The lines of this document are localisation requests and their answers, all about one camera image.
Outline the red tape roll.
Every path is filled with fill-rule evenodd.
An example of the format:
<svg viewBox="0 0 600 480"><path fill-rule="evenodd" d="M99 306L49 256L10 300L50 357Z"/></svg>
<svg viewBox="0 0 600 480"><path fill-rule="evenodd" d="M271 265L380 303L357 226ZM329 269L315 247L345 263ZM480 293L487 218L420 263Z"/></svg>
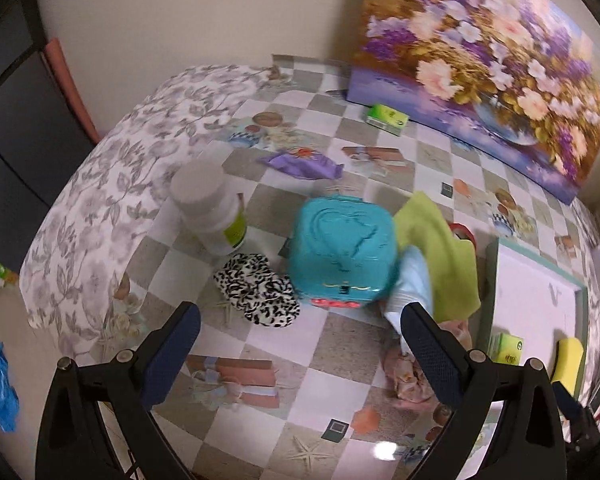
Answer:
<svg viewBox="0 0 600 480"><path fill-rule="evenodd" d="M471 230L468 229L467 226L464 226L464 224L450 222L449 228L458 240L469 240L471 244L476 244L474 234L472 234Z"/></svg>

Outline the green tissue pack in tray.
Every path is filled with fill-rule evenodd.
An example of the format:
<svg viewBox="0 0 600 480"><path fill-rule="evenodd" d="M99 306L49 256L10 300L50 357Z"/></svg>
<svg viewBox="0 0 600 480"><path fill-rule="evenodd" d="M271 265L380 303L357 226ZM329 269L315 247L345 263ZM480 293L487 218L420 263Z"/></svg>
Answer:
<svg viewBox="0 0 600 480"><path fill-rule="evenodd" d="M488 355L494 363L519 365L524 350L524 340L520 337L498 333L490 337Z"/></svg>

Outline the purple cloth pouch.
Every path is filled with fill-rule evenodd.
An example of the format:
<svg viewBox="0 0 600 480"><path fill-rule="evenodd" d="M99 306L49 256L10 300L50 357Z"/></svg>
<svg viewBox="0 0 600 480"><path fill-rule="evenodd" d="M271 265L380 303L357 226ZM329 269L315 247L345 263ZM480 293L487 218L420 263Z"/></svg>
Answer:
<svg viewBox="0 0 600 480"><path fill-rule="evenodd" d="M341 164L310 148L277 152L260 158L259 162L299 180L338 180L343 173Z"/></svg>

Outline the leopard print scrunchie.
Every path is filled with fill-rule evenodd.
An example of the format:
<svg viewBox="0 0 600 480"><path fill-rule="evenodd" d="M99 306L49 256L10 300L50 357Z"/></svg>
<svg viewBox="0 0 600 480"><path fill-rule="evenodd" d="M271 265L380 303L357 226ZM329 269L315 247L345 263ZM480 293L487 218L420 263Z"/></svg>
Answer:
<svg viewBox="0 0 600 480"><path fill-rule="evenodd" d="M290 279L261 254L236 254L213 274L223 298L252 324L283 328L300 315Z"/></svg>

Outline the pink floral fabric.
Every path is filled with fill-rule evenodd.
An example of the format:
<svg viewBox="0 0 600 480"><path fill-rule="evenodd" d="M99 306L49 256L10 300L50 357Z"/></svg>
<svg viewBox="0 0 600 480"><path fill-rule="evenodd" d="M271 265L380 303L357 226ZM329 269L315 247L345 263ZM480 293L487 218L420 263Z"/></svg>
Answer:
<svg viewBox="0 0 600 480"><path fill-rule="evenodd" d="M387 351L382 369L394 392L392 402L396 408L424 412L439 404L419 362L411 353L404 353L400 346Z"/></svg>

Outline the light blue face mask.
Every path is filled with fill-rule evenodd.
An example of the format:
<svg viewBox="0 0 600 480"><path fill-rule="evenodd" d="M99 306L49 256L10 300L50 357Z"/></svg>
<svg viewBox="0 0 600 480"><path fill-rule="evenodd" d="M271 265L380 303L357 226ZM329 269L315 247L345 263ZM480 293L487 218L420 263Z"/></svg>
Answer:
<svg viewBox="0 0 600 480"><path fill-rule="evenodd" d="M407 304L417 302L429 314L434 313L434 300L428 264L420 249L414 245L405 248L398 266L396 281L392 285L382 314L392 328L401 332L401 314Z"/></svg>

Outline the white tray teal rim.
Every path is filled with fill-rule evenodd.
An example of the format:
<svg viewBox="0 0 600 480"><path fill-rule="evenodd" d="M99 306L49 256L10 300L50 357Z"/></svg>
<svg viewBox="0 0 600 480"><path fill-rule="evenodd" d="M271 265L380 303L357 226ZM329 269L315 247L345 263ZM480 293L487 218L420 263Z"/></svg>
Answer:
<svg viewBox="0 0 600 480"><path fill-rule="evenodd" d="M511 240L494 240L486 248L486 296L475 343L486 351L500 333L522 340L521 361L537 358L551 372L558 341L576 338L588 346L585 284Z"/></svg>

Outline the floral canvas painting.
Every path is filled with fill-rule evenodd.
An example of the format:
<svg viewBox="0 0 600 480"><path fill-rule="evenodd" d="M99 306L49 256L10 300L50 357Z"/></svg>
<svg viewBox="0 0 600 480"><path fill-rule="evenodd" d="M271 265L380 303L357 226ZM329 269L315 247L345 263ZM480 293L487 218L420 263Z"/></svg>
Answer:
<svg viewBox="0 0 600 480"><path fill-rule="evenodd" d="M570 203L600 151L600 50L550 0L363 0L348 90Z"/></svg>

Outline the lime green cloth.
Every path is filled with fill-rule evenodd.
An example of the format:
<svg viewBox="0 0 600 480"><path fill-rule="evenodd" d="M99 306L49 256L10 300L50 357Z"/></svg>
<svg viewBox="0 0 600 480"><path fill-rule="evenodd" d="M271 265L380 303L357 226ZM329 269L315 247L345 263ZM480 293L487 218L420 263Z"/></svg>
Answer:
<svg viewBox="0 0 600 480"><path fill-rule="evenodd" d="M472 241L454 235L437 204L424 192L415 192L393 221L400 251L417 247L427 263L434 319L438 323L467 321L480 308Z"/></svg>

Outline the white pill bottle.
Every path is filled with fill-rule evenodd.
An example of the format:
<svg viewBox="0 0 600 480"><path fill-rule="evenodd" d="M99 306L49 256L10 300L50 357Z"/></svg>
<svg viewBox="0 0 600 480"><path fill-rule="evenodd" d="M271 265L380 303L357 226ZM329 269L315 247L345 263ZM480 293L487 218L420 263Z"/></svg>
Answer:
<svg viewBox="0 0 600 480"><path fill-rule="evenodd" d="M210 254L227 256L244 241L244 205L221 165L204 158L191 160L174 174L170 194L184 226Z"/></svg>

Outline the green tissue pack by painting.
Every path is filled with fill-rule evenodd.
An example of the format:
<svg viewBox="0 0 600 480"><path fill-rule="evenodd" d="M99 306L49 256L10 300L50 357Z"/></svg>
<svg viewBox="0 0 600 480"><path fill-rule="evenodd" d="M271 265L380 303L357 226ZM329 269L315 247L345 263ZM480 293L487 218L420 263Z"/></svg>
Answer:
<svg viewBox="0 0 600 480"><path fill-rule="evenodd" d="M390 106L374 104L367 112L366 122L393 136L400 136L408 123L408 116Z"/></svg>

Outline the checkered printed table mat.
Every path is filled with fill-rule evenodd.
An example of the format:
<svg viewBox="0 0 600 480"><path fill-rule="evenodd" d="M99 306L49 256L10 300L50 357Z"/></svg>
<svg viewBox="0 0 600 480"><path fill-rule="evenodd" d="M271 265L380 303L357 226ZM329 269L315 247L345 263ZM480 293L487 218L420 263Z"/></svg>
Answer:
<svg viewBox="0 0 600 480"><path fill-rule="evenodd" d="M268 168L272 145L236 148L209 143L246 203L242 250L262 254L283 271L286 240L302 204L313 197L361 197L390 212L415 191L428 194L445 219L471 232L480 249L496 237L486 213L504 190L516 200L516 242L584 280L595 218L581 204L564 205L502 162L422 125L400 136L372 128L361 107L337 90L348 83L334 62L277 55L289 79L242 103L238 118L276 112L286 126L280 144L315 148L343 168L336 181L302 181ZM202 317L193 352L202 356L268 360L277 380L277 408L199 401L188 370L152 414L170 445L199 479L403 479L411 466L378 460L380 441L426 444L444 413L408 410L390 398L382 362L394 333L378 304L349 309L304 302L285 328L247 321L225 302L212 275L223 259L204 250L165 202L126 269L124 289L106 326L110 349L139 344L178 304L192 300Z"/></svg>

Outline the yellow sponge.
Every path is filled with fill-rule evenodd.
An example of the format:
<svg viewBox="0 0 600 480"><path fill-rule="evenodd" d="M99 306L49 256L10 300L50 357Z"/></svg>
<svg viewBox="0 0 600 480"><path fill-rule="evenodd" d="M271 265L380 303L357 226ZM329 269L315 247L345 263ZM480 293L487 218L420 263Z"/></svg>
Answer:
<svg viewBox="0 0 600 480"><path fill-rule="evenodd" d="M568 337L558 341L550 381L559 382L572 396L576 394L583 356L584 349L578 338Z"/></svg>

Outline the teal felt pouch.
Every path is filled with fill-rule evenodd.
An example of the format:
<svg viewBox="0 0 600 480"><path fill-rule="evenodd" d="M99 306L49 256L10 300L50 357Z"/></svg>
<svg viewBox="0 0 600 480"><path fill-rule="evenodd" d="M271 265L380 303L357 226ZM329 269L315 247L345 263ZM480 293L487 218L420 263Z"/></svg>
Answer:
<svg viewBox="0 0 600 480"><path fill-rule="evenodd" d="M321 308L358 309L384 298L396 279L391 214L358 197L307 200L292 231L287 273L298 297Z"/></svg>

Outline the grey floral tablecloth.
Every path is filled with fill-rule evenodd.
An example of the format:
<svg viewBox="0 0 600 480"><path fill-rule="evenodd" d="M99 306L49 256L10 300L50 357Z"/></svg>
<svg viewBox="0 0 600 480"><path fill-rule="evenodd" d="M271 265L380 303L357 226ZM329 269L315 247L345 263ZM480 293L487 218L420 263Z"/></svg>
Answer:
<svg viewBox="0 0 600 480"><path fill-rule="evenodd" d="M19 271L29 324L77 359L105 338L114 292L171 178L279 69L189 67L112 128L69 178Z"/></svg>

